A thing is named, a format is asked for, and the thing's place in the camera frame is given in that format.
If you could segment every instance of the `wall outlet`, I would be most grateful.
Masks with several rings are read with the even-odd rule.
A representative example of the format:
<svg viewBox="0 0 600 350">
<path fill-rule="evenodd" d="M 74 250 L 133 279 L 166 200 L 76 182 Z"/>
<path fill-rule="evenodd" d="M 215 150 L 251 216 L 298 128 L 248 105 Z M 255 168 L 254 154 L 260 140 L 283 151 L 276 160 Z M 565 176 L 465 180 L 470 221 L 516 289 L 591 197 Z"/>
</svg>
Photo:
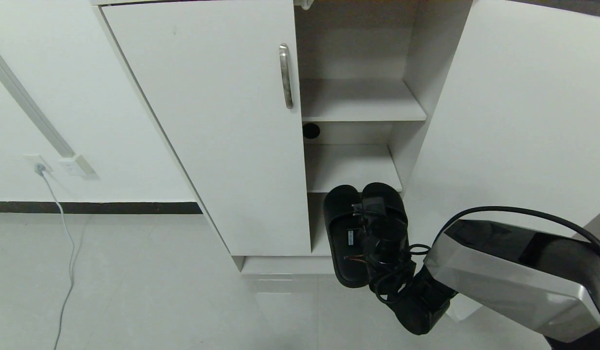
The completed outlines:
<svg viewBox="0 0 600 350">
<path fill-rule="evenodd" d="M 53 169 L 40 155 L 23 155 L 26 162 L 33 168 L 36 169 L 36 164 L 43 164 L 45 166 L 45 171 L 52 172 Z"/>
<path fill-rule="evenodd" d="M 82 155 L 75 155 L 71 158 L 62 158 L 58 160 L 58 164 L 65 169 L 67 174 L 71 176 L 86 176 L 93 175 L 95 171 Z"/>
</svg>

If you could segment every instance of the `white shelf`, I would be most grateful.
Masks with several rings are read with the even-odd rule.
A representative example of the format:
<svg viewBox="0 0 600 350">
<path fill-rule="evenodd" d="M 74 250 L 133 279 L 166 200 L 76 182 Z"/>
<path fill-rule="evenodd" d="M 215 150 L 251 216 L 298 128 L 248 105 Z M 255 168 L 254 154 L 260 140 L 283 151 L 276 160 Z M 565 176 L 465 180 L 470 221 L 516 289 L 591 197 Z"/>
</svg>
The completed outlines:
<svg viewBox="0 0 600 350">
<path fill-rule="evenodd" d="M 362 191 L 371 182 L 384 182 L 402 191 L 385 144 L 306 144 L 304 158 L 309 193 L 328 193 L 344 184 Z"/>
<path fill-rule="evenodd" d="M 333 275 L 331 257 L 246 257 L 242 275 Z"/>
<path fill-rule="evenodd" d="M 300 79 L 303 122 L 404 122 L 427 118 L 397 79 Z"/>
<path fill-rule="evenodd" d="M 324 197 L 325 194 L 309 194 L 310 244 L 311 255 L 314 257 L 331 257 L 324 211 L 322 211 Z"/>
</svg>

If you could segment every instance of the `black slide sandal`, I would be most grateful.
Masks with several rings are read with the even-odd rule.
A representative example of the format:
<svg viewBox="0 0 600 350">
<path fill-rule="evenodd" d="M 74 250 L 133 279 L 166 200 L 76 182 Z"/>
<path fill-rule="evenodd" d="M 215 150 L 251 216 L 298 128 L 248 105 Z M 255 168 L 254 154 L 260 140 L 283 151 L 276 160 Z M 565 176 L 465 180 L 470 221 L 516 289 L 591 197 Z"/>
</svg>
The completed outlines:
<svg viewBox="0 0 600 350">
<path fill-rule="evenodd" d="M 338 281 L 348 288 L 360 288 L 369 283 L 365 263 L 347 258 L 362 255 L 358 237 L 359 222 L 353 216 L 353 204 L 360 203 L 360 193 L 349 185 L 334 188 L 324 200 L 324 222 L 328 232 L 332 263 Z"/>
</svg>

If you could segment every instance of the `white wall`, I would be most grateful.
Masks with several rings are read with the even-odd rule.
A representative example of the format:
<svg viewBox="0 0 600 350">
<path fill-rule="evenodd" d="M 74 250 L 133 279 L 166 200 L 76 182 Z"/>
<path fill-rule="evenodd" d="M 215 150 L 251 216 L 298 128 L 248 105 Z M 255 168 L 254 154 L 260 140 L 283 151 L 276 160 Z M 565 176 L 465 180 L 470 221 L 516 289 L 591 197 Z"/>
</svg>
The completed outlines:
<svg viewBox="0 0 600 350">
<path fill-rule="evenodd" d="M 60 201 L 195 201 L 87 0 L 0 0 L 0 53 L 98 175 L 66 175 L 0 84 L 0 201 L 51 199 L 24 153 L 53 167 Z"/>
</svg>

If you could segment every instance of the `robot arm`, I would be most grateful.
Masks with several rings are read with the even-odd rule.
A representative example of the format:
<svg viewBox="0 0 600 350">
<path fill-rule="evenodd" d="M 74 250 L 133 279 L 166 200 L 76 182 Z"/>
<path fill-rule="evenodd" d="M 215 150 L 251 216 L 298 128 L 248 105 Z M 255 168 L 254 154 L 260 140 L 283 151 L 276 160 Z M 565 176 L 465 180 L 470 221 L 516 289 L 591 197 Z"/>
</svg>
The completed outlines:
<svg viewBox="0 0 600 350">
<path fill-rule="evenodd" d="M 600 349 L 600 241 L 591 233 L 532 210 L 473 208 L 453 217 L 433 246 L 418 253 L 414 250 L 422 245 L 408 242 L 407 217 L 395 190 L 369 184 L 360 194 L 341 187 L 324 202 L 337 277 L 346 286 L 368 284 L 411 333 L 430 332 L 461 293 L 544 335 L 554 350 Z M 488 210 L 543 217 L 590 242 L 460 219 Z M 411 255 L 424 253 L 424 266 L 415 275 Z"/>
</svg>

